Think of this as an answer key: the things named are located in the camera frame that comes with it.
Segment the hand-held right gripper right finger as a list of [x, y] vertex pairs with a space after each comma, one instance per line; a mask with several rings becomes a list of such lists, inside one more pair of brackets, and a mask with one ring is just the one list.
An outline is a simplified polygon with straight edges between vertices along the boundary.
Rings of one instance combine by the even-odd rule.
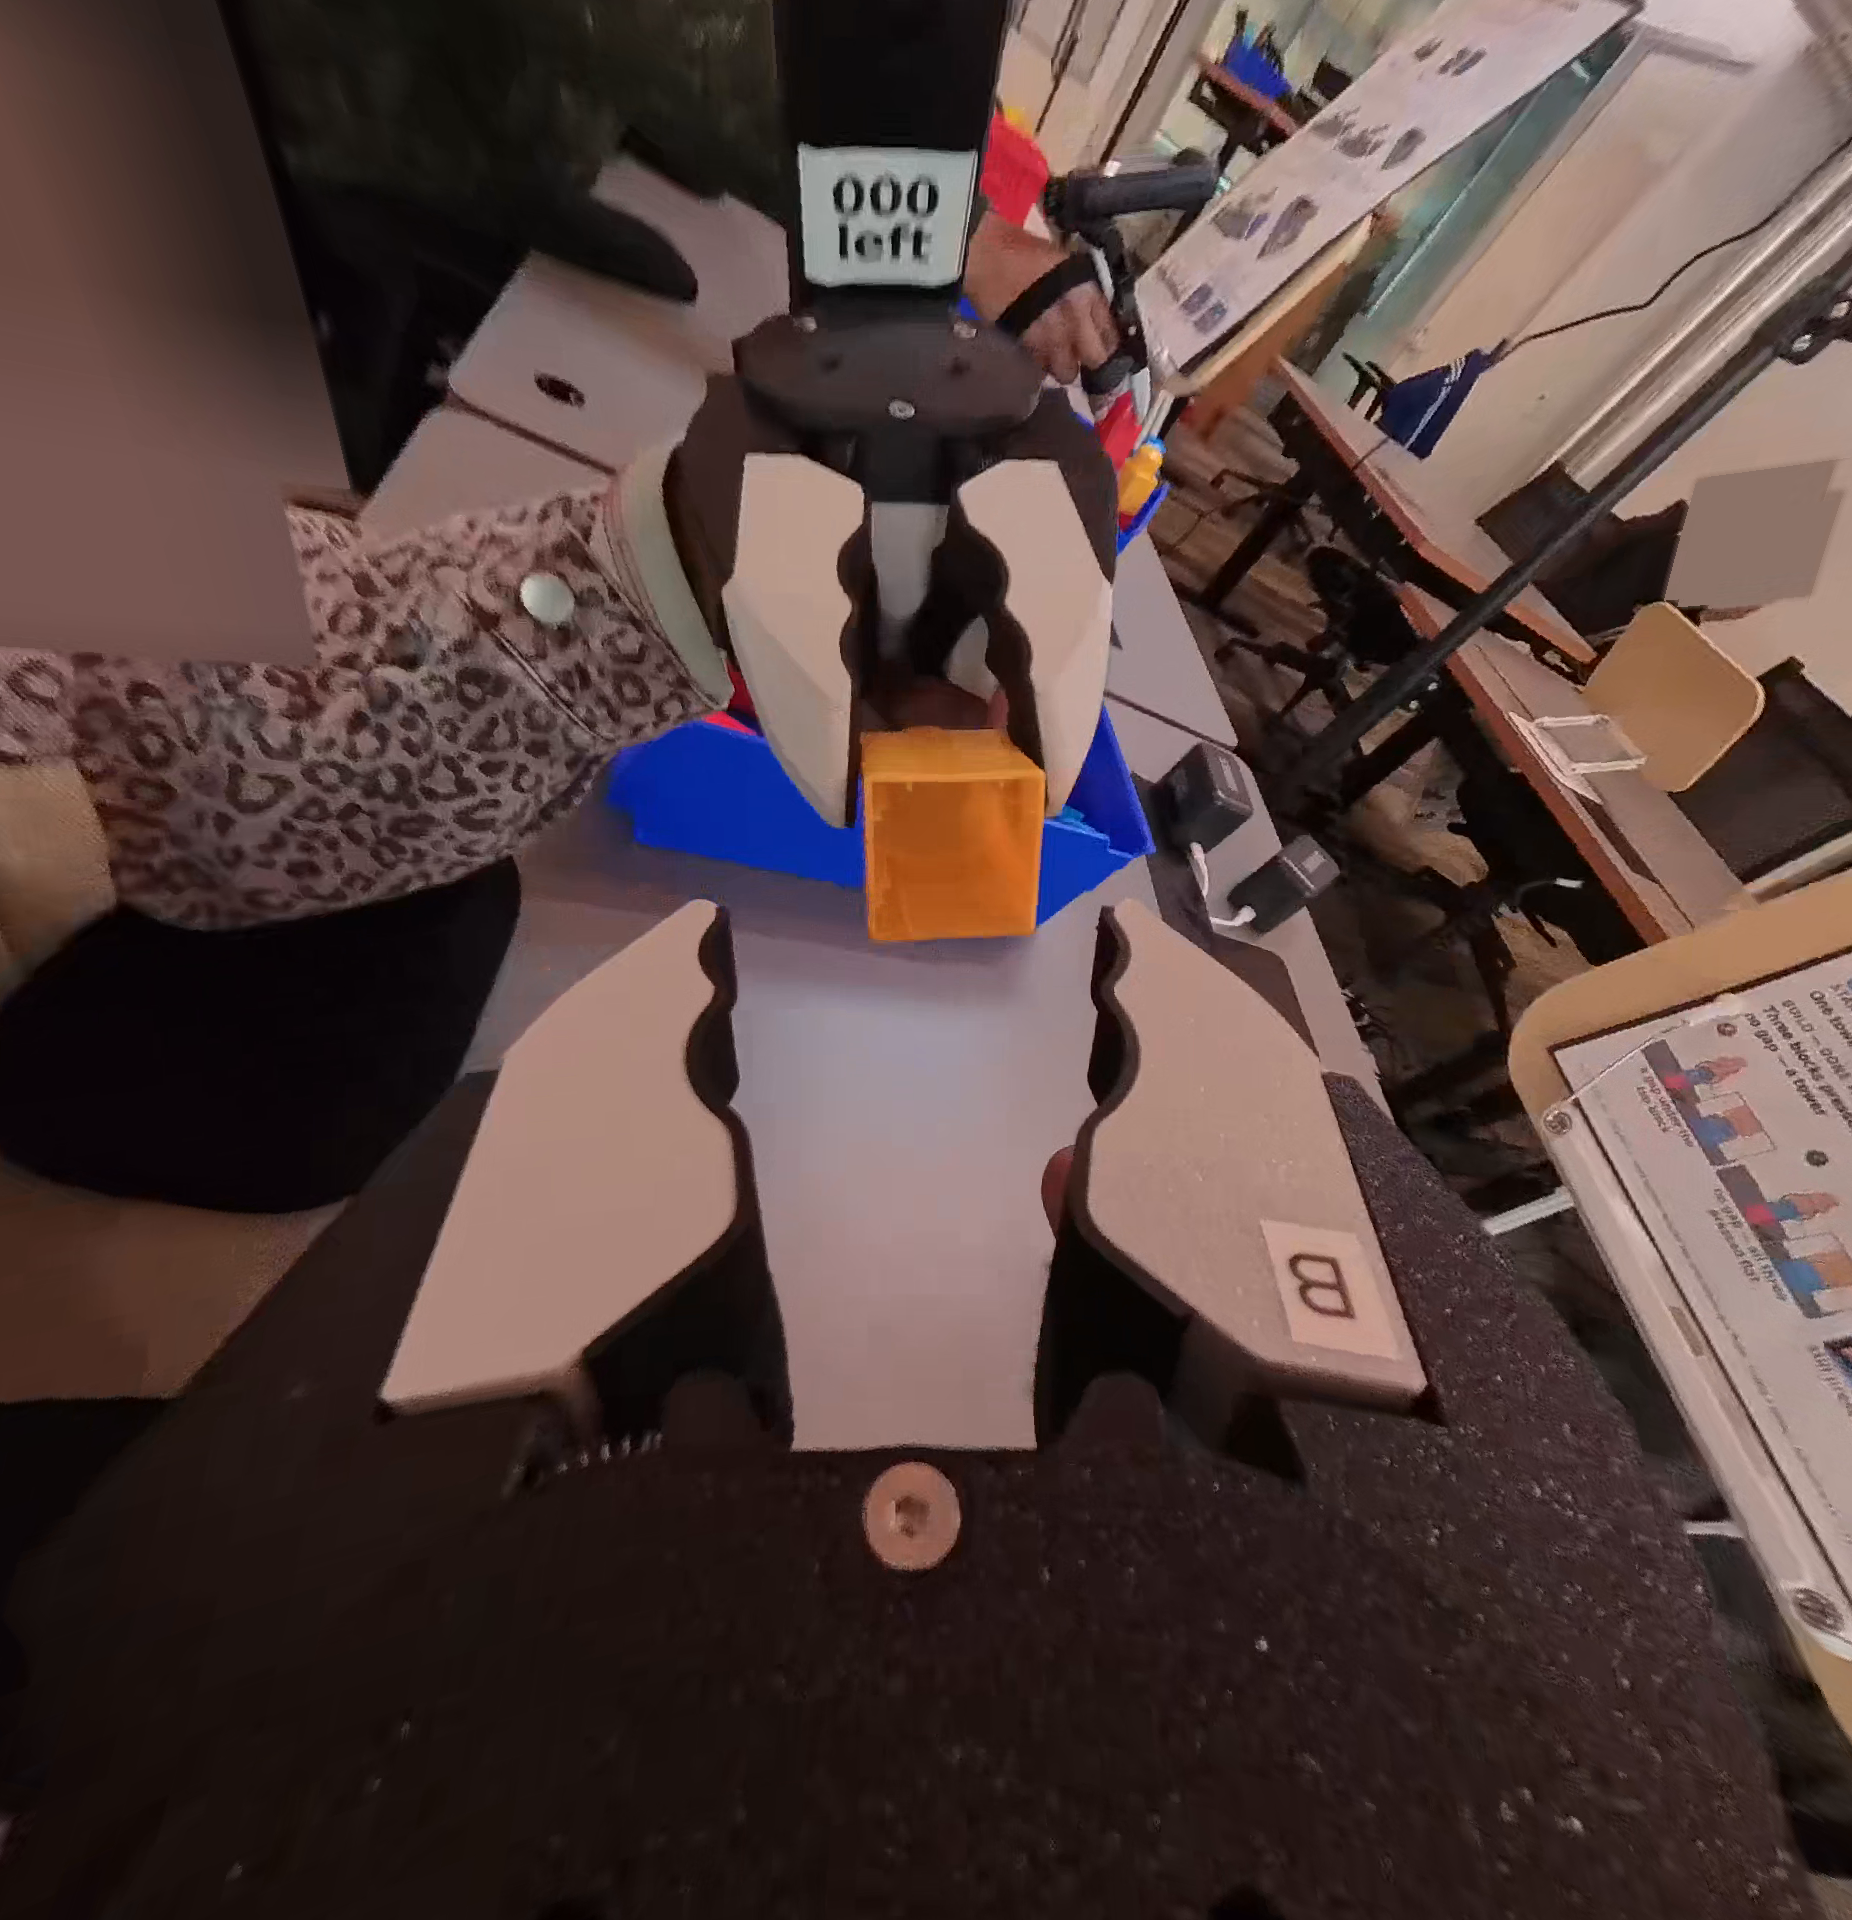
[[1327, 1073], [1277, 999], [1157, 909], [1100, 909], [1092, 1109], [1061, 1193], [1034, 1434], [1135, 1377], [1202, 1443], [1277, 1402], [1430, 1410]]

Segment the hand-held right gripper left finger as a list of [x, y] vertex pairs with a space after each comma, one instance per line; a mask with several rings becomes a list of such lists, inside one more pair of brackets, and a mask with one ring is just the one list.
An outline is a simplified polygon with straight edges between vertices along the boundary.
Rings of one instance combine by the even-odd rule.
[[658, 1433], [682, 1380], [795, 1437], [788, 1335], [734, 1111], [728, 913], [692, 900], [507, 1049], [382, 1383], [402, 1418], [552, 1400]]

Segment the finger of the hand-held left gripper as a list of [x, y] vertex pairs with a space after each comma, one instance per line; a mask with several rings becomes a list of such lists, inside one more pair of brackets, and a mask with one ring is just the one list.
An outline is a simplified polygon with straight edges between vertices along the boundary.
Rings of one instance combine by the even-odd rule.
[[947, 678], [1004, 696], [1012, 742], [1062, 811], [1099, 732], [1110, 675], [1115, 481], [1102, 454], [1017, 455], [961, 485], [948, 512], [953, 650]]
[[857, 793], [868, 558], [866, 497], [852, 477], [806, 454], [747, 454], [726, 632], [771, 753], [834, 828], [852, 825]]

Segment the blue plastic bin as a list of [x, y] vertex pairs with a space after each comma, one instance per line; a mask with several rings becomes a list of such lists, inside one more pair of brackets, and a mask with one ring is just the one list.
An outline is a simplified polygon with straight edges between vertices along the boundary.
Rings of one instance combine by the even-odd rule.
[[[715, 713], [616, 756], [605, 801], [651, 849], [864, 887], [860, 828], [829, 826], [755, 724]], [[1154, 853], [1154, 828], [1102, 707], [1065, 811], [1043, 828], [1037, 924]]]
[[1146, 427], [1148, 408], [1140, 382], [1124, 377], [1104, 393], [1089, 393], [1099, 445], [1115, 481], [1115, 550], [1122, 553], [1154, 520], [1168, 491], [1165, 443]]

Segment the orange mega block tower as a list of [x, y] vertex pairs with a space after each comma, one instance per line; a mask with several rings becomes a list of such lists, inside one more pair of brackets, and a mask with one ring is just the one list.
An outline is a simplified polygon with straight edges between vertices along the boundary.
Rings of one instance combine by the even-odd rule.
[[876, 943], [1034, 932], [1047, 781], [997, 729], [862, 738], [866, 930]]

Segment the person's left forearm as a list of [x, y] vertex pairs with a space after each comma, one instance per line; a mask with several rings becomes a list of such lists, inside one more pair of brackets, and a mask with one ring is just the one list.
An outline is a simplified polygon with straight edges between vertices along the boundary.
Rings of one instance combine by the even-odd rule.
[[109, 904], [226, 930], [450, 883], [724, 707], [666, 462], [398, 538], [290, 509], [310, 664], [0, 647], [3, 943]]

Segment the black power adapter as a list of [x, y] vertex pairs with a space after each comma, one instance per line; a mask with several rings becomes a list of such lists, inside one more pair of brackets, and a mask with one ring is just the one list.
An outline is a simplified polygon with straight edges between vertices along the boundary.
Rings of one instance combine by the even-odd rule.
[[1229, 926], [1261, 937], [1309, 909], [1340, 878], [1337, 858], [1313, 836], [1284, 841], [1229, 891]]
[[1195, 738], [1152, 784], [1152, 819], [1157, 840], [1191, 858], [1193, 849], [1218, 851], [1258, 815], [1247, 764], [1212, 740]]

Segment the white cardboard box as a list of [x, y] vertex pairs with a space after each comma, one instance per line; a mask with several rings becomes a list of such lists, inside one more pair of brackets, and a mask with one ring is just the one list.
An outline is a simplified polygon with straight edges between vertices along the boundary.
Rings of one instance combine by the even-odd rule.
[[466, 410], [594, 466], [673, 443], [732, 369], [689, 303], [528, 257], [448, 369]]
[[438, 405], [414, 426], [357, 512], [357, 525], [368, 533], [402, 535], [452, 516], [588, 491], [630, 461], [630, 454], [605, 461], [574, 454], [480, 410]]

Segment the black cushion pad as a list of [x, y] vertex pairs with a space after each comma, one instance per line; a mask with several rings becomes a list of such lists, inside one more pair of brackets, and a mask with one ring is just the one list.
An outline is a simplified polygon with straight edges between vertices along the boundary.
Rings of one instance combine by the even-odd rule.
[[458, 1079], [521, 901], [507, 858], [254, 928], [122, 906], [3, 1001], [0, 1156], [207, 1213], [353, 1197]]

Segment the blue cloth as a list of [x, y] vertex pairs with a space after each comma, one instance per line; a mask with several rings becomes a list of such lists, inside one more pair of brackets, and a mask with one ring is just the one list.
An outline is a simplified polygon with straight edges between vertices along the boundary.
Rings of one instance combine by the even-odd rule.
[[1425, 461], [1479, 379], [1503, 358], [1507, 347], [1507, 342], [1496, 347], [1471, 347], [1457, 358], [1394, 379], [1379, 401], [1379, 430], [1402, 452]]

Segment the instruction poster board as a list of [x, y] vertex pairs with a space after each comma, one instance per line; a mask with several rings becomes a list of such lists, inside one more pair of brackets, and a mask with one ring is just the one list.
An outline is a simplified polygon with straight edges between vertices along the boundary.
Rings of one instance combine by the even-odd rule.
[[1154, 382], [1191, 396], [1395, 191], [1629, 21], [1626, 1], [1447, 1], [1212, 199], [1138, 282]]
[[1852, 869], [1559, 982], [1508, 1069], [1852, 1741]]

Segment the wooden chair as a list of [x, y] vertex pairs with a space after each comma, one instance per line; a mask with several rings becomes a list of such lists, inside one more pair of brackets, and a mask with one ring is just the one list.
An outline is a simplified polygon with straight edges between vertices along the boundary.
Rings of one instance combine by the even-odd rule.
[[1704, 781], [1767, 712], [1760, 678], [1671, 604], [1635, 615], [1585, 677], [1584, 693], [1667, 796]]

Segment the black office chair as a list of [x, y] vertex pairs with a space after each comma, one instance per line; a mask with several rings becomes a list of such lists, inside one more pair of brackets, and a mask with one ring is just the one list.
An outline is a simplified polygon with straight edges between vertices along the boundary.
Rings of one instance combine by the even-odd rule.
[[1743, 882], [1760, 882], [1852, 830], [1852, 713], [1799, 659], [1760, 675], [1749, 732], [1674, 805]]

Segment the silver vertical duct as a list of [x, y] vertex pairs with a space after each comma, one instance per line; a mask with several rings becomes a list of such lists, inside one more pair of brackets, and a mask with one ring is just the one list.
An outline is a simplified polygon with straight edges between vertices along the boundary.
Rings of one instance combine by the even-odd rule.
[[1722, 278], [1554, 455], [1585, 490], [1663, 427], [1780, 309], [1852, 250], [1852, 138], [1729, 259]]

